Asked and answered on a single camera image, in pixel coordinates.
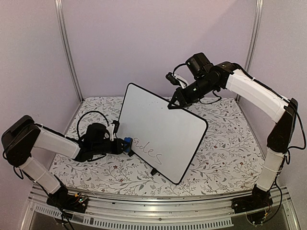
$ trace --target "white wall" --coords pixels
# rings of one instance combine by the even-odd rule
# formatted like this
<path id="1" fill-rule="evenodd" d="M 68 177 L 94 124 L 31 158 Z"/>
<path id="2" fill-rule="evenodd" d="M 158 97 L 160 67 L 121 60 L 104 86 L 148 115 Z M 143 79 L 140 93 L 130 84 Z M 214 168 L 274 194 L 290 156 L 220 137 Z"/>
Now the white wall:
<path id="1" fill-rule="evenodd" d="M 129 82 L 172 95 L 165 75 L 199 52 L 244 65 L 255 8 L 241 0 L 64 1 L 84 97 L 124 95 Z M 178 72 L 194 81 L 186 67 Z"/>
<path id="2" fill-rule="evenodd" d="M 250 74 L 278 93 L 296 98 L 298 111 L 307 128 L 307 2 L 303 0 L 264 1 L 260 33 Z M 246 100 L 242 107 L 260 140 L 274 123 Z M 297 121 L 291 144 L 303 145 Z M 286 183 L 302 229 L 307 229 L 307 151 L 291 150 L 291 164 L 285 166 Z"/>
<path id="3" fill-rule="evenodd" d="M 0 134 L 24 114 L 63 132 L 77 106 L 54 1 L 0 1 Z M 34 156 L 48 165 L 52 154 Z M 31 187 L 1 157 L 0 229 L 20 228 Z"/>

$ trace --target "robotic arm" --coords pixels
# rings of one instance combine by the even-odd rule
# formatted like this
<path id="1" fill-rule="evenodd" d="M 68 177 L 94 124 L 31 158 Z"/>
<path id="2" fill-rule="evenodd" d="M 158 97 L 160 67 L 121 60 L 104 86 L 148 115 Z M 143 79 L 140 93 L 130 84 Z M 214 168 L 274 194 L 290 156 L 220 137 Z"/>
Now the robotic arm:
<path id="1" fill-rule="evenodd" d="M 197 103 L 205 94 L 220 91 L 222 88 L 246 98 L 276 123 L 268 137 L 265 163 L 252 195 L 232 201 L 232 208 L 236 213 L 272 205 L 270 189 L 285 161 L 285 153 L 295 127 L 297 101 L 293 98 L 288 100 L 277 94 L 252 78 L 235 63 L 223 62 L 214 66 L 203 53 L 198 53 L 189 58 L 185 65 L 193 74 L 195 81 L 189 86 L 182 87 L 178 75 L 175 73 L 166 75 L 173 85 L 181 86 L 176 89 L 168 105 L 169 109 L 188 107 Z"/>
<path id="2" fill-rule="evenodd" d="M 25 115 L 2 135 L 3 156 L 14 166 L 14 170 L 19 168 L 47 192 L 47 204 L 60 210 L 84 213 L 87 196 L 69 195 L 65 185 L 39 163 L 31 155 L 31 151 L 33 148 L 45 149 L 79 162 L 100 159 L 93 160 L 94 155 L 121 154 L 128 143 L 114 138 L 118 126 L 118 121 L 113 121 L 108 127 L 93 123 L 88 126 L 86 133 L 76 140 L 37 124 L 30 116 Z"/>

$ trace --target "whiteboard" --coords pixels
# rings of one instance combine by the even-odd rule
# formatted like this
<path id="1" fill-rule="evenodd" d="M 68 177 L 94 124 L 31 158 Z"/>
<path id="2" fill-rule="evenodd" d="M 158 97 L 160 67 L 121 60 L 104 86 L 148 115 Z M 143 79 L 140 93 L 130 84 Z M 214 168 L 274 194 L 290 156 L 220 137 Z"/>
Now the whiteboard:
<path id="1" fill-rule="evenodd" d="M 208 123 L 169 101 L 130 83 L 119 115 L 118 137 L 133 139 L 131 149 L 166 179 L 179 184 L 203 139 Z"/>

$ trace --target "leaf pattern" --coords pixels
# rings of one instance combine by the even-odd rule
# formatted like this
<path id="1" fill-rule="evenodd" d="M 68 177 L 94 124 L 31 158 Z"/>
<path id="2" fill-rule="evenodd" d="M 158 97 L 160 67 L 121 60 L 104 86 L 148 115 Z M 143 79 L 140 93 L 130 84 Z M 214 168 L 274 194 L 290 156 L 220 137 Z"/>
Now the leaf pattern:
<path id="1" fill-rule="evenodd" d="M 77 138 L 77 121 L 91 110 L 102 112 L 110 122 L 118 120 L 122 101 L 122 97 L 85 99 L 67 136 Z M 50 171 L 68 187 L 122 195 L 197 196 L 252 189 L 264 160 L 235 100 L 224 98 L 208 105 L 197 103 L 189 110 L 205 117 L 209 127 L 179 185 L 158 173 L 151 176 L 151 167 L 136 155 L 108 154 L 98 161 L 80 163 L 57 154 Z M 99 114 L 89 114 L 80 122 L 80 134 L 93 122 L 106 125 Z"/>

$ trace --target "wall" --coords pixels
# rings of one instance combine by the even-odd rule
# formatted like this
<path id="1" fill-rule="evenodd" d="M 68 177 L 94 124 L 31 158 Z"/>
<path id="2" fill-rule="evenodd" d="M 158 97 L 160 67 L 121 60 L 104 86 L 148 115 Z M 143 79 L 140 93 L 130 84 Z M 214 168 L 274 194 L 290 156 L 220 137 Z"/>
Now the wall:
<path id="1" fill-rule="evenodd" d="M 64 1 L 84 97 L 123 96 L 129 82 L 172 95 L 165 75 L 199 52 L 214 64 L 244 65 L 255 7 L 240 0 Z M 194 80 L 187 68 L 178 73 Z"/>
<path id="2" fill-rule="evenodd" d="M 307 128 L 307 2 L 264 1 L 260 33 L 250 74 L 278 93 L 296 98 Z M 263 148 L 274 123 L 246 100 L 242 107 Z M 297 121 L 291 144 L 303 145 Z M 307 151 L 291 150 L 291 164 L 282 172 L 302 229 L 307 229 Z"/>
<path id="3" fill-rule="evenodd" d="M 0 53 L 0 133 L 24 114 L 63 132 L 78 101 L 54 1 L 0 1 Z M 34 153 L 45 165 L 52 155 Z M 17 230 L 32 184 L 1 158 L 0 185 L 0 229 Z"/>

